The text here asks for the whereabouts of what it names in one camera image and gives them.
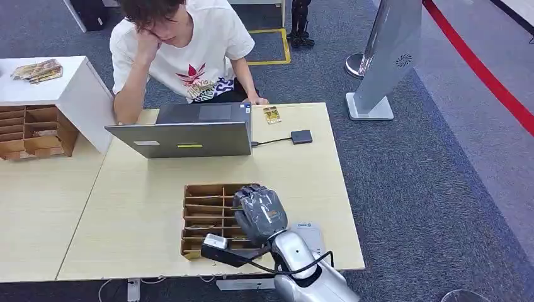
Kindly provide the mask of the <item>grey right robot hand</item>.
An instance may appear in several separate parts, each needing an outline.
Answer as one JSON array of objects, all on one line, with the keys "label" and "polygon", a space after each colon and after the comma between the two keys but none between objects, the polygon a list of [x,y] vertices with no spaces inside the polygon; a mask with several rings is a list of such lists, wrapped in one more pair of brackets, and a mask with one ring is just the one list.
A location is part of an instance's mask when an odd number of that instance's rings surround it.
[{"label": "grey right robot hand", "polygon": [[265,186],[243,186],[234,194],[235,218],[246,237],[264,245],[288,228],[287,213],[277,193]]}]

